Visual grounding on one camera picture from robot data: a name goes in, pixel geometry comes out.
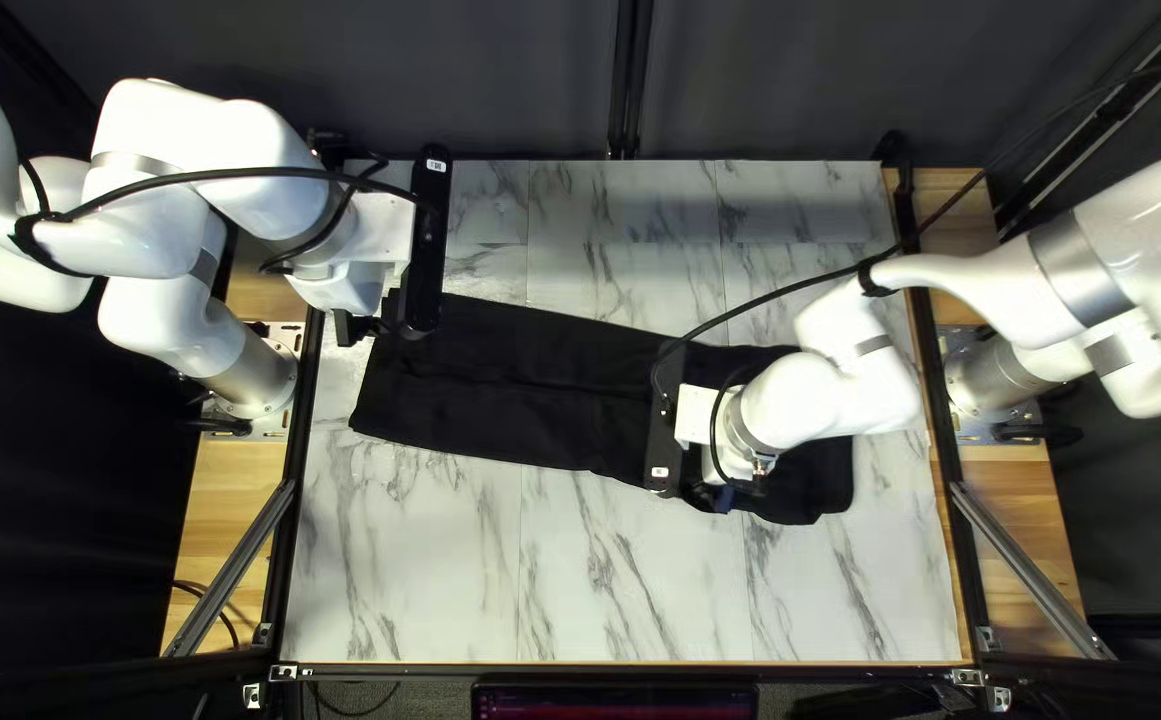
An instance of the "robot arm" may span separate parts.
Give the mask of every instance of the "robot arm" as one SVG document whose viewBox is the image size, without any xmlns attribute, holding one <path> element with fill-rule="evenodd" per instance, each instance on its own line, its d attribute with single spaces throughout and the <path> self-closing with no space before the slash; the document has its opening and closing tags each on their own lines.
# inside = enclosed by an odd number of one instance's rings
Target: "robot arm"
<svg viewBox="0 0 1161 720">
<path fill-rule="evenodd" d="M 163 174 L 322 171 L 268 107 L 147 79 L 125 79 L 111 88 L 91 163 L 63 157 L 33 163 L 56 211 Z M 92 276 L 74 274 L 108 275 L 98 321 L 111 343 L 199 380 L 237 417 L 279 411 L 293 391 L 295 362 L 210 297 L 224 236 L 211 208 L 275 251 L 323 238 L 293 260 L 288 282 L 323 310 L 369 316 L 380 303 L 387 268 L 408 260 L 413 209 L 398 197 L 373 194 L 354 195 L 339 211 L 345 192 L 326 179 L 210 179 L 145 189 L 73 222 L 41 217 L 19 233 L 16 222 L 42 209 L 28 174 L 16 171 L 10 127 L 0 109 L 0 300 L 71 310 L 92 286 Z"/>
<path fill-rule="evenodd" d="M 950 291 L 998 336 L 946 367 L 950 398 L 976 416 L 1095 370 L 1119 409 L 1161 415 L 1161 161 L 978 258 L 910 254 L 870 269 L 886 288 Z M 852 278 L 795 319 L 805 352 L 723 401 L 716 449 L 733 478 L 764 474 L 808 439 L 888 432 L 921 401 Z M 720 482 L 706 462 L 706 478 Z"/>
</svg>

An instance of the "black pants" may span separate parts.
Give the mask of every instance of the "black pants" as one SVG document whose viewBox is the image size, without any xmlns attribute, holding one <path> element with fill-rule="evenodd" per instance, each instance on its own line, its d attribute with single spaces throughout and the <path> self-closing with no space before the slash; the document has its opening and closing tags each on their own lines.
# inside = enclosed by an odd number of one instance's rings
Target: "black pants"
<svg viewBox="0 0 1161 720">
<path fill-rule="evenodd" d="M 437 332 L 375 340 L 349 426 L 428 451 L 590 470 L 642 487 L 648 369 L 666 339 L 444 295 Z M 733 368 L 762 367 L 795 351 L 692 344 L 684 382 L 719 387 Z M 700 456 L 692 455 L 684 460 L 680 497 L 712 511 L 716 488 L 701 482 Z M 852 487 L 851 438 L 814 440 L 781 456 L 763 497 L 737 494 L 733 506 L 774 523 L 810 524 L 846 510 Z"/>
</svg>

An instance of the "mounting plate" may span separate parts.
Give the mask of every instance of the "mounting plate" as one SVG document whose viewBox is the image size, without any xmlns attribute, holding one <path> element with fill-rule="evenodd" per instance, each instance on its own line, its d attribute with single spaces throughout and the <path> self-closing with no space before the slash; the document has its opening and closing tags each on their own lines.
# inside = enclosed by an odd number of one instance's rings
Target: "mounting plate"
<svg viewBox="0 0 1161 720">
<path fill-rule="evenodd" d="M 940 343 L 940 357 L 947 358 L 954 352 L 962 352 L 976 343 L 975 330 L 980 325 L 937 325 L 936 340 Z M 1012 425 L 1037 425 L 1043 423 L 1043 410 L 1037 399 L 1026 399 L 1008 411 L 1011 419 L 1004 423 Z M 967 416 L 959 412 L 953 403 L 949 404 L 949 413 L 954 419 L 954 437 L 958 445 L 1038 445 L 1043 438 L 1025 437 L 998 440 L 994 438 L 994 425 L 998 423 Z"/>
<path fill-rule="evenodd" d="M 294 323 L 261 321 L 260 324 L 268 330 L 267 344 L 279 352 L 290 352 L 295 354 L 297 360 L 300 359 L 300 354 L 304 350 L 304 321 Z M 287 442 L 287 434 L 290 432 L 290 404 L 294 401 L 295 394 L 293 394 L 293 399 L 287 401 L 282 408 L 274 410 L 268 416 L 257 417 L 252 420 L 252 433 L 250 434 L 236 435 L 231 432 L 205 431 L 203 437 L 204 439 L 224 440 L 224 442 Z M 202 417 L 230 417 L 224 410 L 225 403 L 224 399 L 212 395 L 203 402 Z"/>
</svg>

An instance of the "marble tabletop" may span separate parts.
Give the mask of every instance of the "marble tabletop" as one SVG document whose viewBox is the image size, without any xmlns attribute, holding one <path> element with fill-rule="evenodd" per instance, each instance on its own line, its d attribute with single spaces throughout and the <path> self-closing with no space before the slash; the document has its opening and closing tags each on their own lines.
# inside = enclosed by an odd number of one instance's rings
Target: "marble tabletop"
<svg viewBox="0 0 1161 720">
<path fill-rule="evenodd" d="M 454 172 L 447 291 L 665 334 L 894 242 L 873 163 L 460 161 Z M 409 177 L 406 163 L 383 174 Z M 795 343 L 794 314 L 827 288 L 701 339 Z M 877 308 L 911 359 L 903 296 Z M 921 423 L 857 438 L 851 507 L 783 527 L 590 473 L 360 435 L 346 422 L 370 343 L 337 347 L 330 326 L 323 337 L 284 660 L 959 658 Z"/>
</svg>

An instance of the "black curtain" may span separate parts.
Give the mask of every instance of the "black curtain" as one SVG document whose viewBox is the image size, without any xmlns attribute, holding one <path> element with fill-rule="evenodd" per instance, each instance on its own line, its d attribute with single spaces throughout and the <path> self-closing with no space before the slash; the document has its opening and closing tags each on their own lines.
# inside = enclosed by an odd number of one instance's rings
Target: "black curtain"
<svg viewBox="0 0 1161 720">
<path fill-rule="evenodd" d="M 0 13 L 22 154 L 86 157 L 95 108 L 28 37 Z M 170 369 L 99 333 L 98 290 L 66 316 L 0 303 L 0 674 L 161 649 L 197 437 Z"/>
</svg>

